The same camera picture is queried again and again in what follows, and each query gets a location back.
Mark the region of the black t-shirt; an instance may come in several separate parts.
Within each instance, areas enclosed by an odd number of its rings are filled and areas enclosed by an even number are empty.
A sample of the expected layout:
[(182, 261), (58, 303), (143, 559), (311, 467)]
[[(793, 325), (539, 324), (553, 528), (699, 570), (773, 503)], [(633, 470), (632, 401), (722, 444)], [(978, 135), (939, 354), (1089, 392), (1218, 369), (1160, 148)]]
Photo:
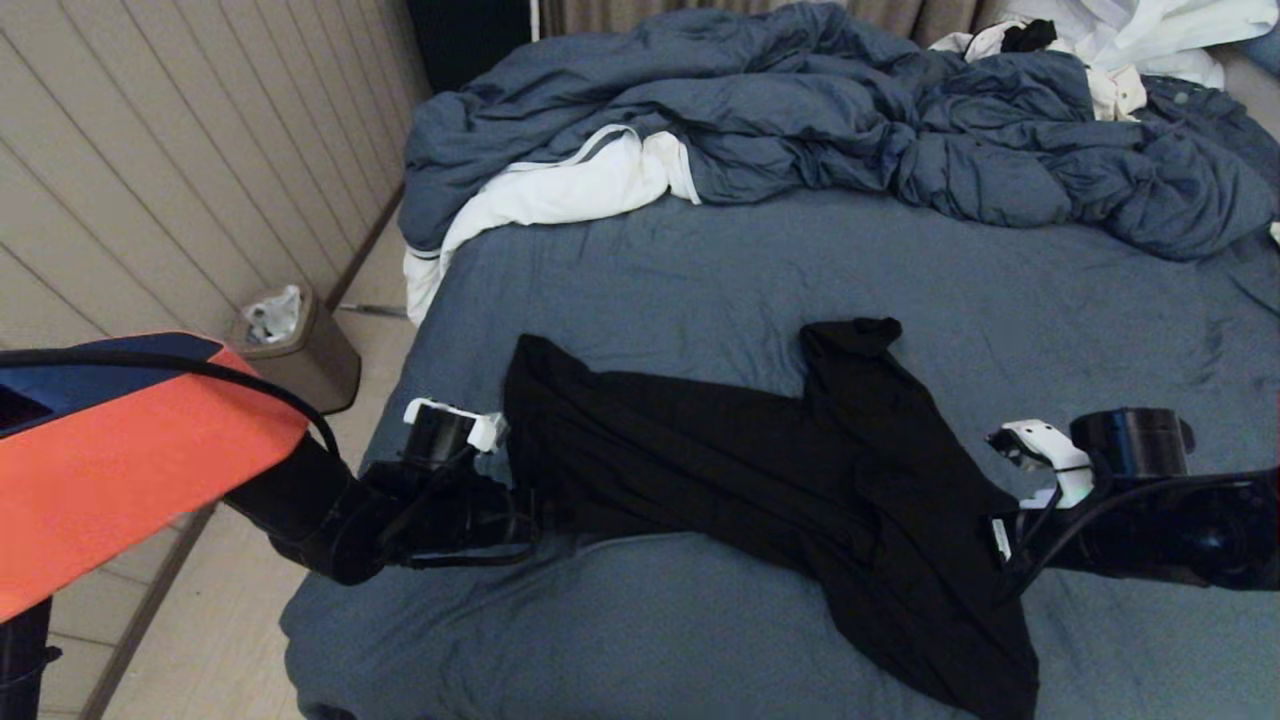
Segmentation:
[(901, 333), (805, 325), (797, 398), (594, 372), (524, 334), (503, 397), (512, 471), (559, 530), (708, 536), (817, 582), (846, 641), (913, 689), (1033, 720), (1039, 661), (991, 530), (1019, 502), (892, 356)]

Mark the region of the beige curtain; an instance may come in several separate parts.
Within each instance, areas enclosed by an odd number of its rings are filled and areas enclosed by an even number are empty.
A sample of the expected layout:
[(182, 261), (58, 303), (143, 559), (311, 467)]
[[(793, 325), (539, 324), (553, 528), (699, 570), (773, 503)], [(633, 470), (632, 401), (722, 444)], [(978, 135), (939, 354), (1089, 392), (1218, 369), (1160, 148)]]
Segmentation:
[(828, 3), (892, 35), (927, 46), (951, 32), (992, 20), (1011, 0), (531, 0), (541, 38), (627, 32), (643, 20), (682, 9), (710, 8), (759, 15), (797, 3)]

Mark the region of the dark blue denim garment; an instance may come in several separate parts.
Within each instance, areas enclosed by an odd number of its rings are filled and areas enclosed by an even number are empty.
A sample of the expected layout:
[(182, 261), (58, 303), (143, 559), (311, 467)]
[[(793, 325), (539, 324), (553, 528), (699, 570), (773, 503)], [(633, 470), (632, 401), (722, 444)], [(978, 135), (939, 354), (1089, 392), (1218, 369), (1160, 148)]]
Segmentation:
[(1208, 140), (1240, 158), (1280, 201), (1280, 141), (1230, 94), (1187, 79), (1142, 76), (1142, 120), (1160, 120)]

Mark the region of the white crumpled garment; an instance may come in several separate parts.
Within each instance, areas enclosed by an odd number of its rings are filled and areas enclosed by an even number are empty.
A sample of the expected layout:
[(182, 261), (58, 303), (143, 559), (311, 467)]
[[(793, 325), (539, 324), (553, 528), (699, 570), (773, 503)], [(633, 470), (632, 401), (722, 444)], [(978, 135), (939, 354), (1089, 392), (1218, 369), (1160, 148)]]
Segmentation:
[(1211, 88), (1226, 87), (1226, 70), (1212, 46), (1261, 37), (1280, 24), (1280, 0), (992, 0), (974, 29), (932, 44), (960, 53), (991, 26), (1051, 20), (1059, 44), (1087, 65), (1134, 67)]

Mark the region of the blue pillow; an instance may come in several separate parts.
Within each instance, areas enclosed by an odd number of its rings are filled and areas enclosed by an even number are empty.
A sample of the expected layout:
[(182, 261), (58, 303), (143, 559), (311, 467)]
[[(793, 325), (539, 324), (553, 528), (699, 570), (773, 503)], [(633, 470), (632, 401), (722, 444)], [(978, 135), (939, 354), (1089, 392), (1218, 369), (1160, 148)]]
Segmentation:
[(1280, 79), (1280, 19), (1265, 35), (1240, 41), (1236, 50), (1266, 74)]

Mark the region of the cream buttoned shirt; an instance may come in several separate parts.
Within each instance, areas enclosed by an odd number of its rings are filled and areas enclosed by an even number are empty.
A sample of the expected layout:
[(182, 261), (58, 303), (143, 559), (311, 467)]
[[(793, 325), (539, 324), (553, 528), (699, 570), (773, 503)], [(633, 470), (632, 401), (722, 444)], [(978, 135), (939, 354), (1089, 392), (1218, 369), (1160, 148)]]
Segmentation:
[(1112, 69), (1087, 67), (1085, 77), (1096, 120), (1139, 122), (1137, 113), (1146, 108), (1148, 95), (1133, 64)]

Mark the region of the brown trash bin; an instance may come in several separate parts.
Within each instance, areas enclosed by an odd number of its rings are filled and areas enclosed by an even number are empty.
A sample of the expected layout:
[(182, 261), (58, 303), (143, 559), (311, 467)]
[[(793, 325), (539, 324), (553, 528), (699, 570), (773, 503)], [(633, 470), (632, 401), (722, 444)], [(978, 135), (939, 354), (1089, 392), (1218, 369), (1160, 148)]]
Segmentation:
[(243, 331), (241, 311), (268, 293), (256, 293), (239, 310), (227, 332), (227, 343), (264, 379), (300, 396), (324, 415), (351, 406), (358, 393), (361, 357), (333, 315), (307, 284), (302, 291), (302, 313), (294, 333), (274, 345), (251, 345)]

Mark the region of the dark cabinet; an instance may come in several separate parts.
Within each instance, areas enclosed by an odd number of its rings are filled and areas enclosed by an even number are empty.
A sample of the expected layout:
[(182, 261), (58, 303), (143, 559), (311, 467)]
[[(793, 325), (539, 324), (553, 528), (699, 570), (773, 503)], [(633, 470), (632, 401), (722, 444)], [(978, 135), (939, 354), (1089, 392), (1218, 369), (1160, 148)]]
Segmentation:
[(530, 0), (406, 0), (434, 94), (456, 91), (531, 42)]

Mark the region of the small black garment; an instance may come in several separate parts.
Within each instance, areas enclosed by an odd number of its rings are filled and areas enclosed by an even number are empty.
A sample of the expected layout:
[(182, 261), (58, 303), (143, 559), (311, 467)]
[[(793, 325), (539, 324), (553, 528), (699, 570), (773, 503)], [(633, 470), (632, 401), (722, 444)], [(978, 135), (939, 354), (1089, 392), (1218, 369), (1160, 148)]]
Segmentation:
[(1053, 20), (1033, 19), (1011, 22), (1000, 42), (1001, 53), (1037, 53), (1048, 49), (1059, 40)]

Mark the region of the bed with blue sheet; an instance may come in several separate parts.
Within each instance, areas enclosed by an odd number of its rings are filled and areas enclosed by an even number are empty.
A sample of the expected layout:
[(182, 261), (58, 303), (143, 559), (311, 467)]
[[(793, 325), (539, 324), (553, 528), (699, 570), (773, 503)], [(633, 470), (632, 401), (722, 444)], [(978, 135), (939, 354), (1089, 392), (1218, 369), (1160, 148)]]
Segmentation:
[[(959, 222), (883, 195), (745, 206), (664, 199), (622, 217), (507, 225), (454, 256), (367, 459), (404, 446), (407, 402), (500, 406), (516, 340), (591, 369), (796, 396), (799, 329), (892, 316), (895, 357), (983, 473), (1043, 474), (984, 442), (1170, 407), (1194, 473), (1280, 465), (1280, 250), (1267, 232), (1156, 258), (1088, 225)], [(817, 585), (701, 536), (556, 538), (512, 568), (306, 579), (282, 618), (306, 720), (966, 720), (860, 656)]]

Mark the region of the crumpled blue duvet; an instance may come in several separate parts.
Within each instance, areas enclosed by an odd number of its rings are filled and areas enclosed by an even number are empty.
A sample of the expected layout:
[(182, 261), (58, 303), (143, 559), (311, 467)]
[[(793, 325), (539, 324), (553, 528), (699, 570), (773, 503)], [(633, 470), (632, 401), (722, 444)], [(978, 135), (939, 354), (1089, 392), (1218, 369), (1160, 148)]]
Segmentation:
[(1096, 120), (1085, 64), (1066, 53), (969, 61), (829, 4), (672, 12), (627, 33), (525, 45), (420, 105), (402, 231), (412, 250), (439, 249), (508, 165), (568, 158), (613, 124), (673, 133), (709, 204), (888, 193), (988, 225), (1094, 225), (1180, 261), (1280, 222), (1240, 158), (1138, 119)]

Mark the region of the white quilt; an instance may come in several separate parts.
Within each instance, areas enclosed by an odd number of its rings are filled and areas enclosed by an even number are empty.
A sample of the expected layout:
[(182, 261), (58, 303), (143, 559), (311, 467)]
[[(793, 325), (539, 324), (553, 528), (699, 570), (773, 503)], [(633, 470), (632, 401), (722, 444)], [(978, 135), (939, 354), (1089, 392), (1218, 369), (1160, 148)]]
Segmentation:
[(439, 249), (406, 251), (406, 315), (422, 323), (454, 255), (488, 231), (599, 220), (666, 195), (701, 204), (690, 151), (668, 131), (643, 137), (628, 126), (604, 126), (567, 159), (513, 163), (460, 209)]

